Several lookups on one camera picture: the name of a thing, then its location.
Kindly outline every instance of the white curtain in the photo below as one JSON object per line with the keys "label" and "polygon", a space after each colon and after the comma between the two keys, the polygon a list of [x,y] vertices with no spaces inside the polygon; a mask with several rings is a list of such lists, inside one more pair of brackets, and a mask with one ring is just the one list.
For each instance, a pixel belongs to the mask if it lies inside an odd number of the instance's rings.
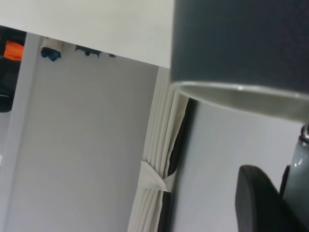
{"label": "white curtain", "polygon": [[127,232],[157,232],[163,192],[171,191],[174,178],[167,177],[169,158],[187,103],[187,97],[170,87],[169,69],[160,67]]}

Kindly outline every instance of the lamp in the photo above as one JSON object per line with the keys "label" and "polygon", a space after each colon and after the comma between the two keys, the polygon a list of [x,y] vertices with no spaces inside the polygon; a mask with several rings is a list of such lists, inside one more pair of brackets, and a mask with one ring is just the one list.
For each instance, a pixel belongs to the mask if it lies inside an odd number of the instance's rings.
{"label": "lamp", "polygon": [[172,51],[179,92],[307,122],[308,1],[176,0]]}

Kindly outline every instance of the white ceiling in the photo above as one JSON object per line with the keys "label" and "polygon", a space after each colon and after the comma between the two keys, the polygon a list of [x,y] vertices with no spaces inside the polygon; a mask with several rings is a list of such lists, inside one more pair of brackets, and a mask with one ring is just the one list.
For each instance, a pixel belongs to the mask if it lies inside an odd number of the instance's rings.
{"label": "white ceiling", "polygon": [[0,25],[169,67],[172,0],[6,0]]}

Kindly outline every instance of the white wall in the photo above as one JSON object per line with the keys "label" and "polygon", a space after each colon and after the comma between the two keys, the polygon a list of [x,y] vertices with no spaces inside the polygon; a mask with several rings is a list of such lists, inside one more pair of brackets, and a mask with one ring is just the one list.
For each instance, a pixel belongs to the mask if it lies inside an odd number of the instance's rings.
{"label": "white wall", "polygon": [[157,67],[38,56],[6,232],[126,231]]}
{"label": "white wall", "polygon": [[172,0],[3,0],[0,25],[169,67],[173,4]]}
{"label": "white wall", "polygon": [[278,188],[301,125],[200,103],[180,165],[173,232],[237,232],[238,168],[262,168]]}
{"label": "white wall", "polygon": [[5,153],[5,145],[7,139],[7,132],[10,123],[11,112],[0,113],[0,166],[3,154]]}

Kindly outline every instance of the lamp shade rim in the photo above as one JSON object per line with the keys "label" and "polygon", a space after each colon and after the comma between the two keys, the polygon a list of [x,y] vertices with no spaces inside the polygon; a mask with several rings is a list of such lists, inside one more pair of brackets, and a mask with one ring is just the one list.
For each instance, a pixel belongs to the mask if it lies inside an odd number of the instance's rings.
{"label": "lamp shade rim", "polygon": [[306,93],[207,81],[177,81],[171,85],[187,97],[224,109],[299,122],[306,122],[309,116],[309,94]]}

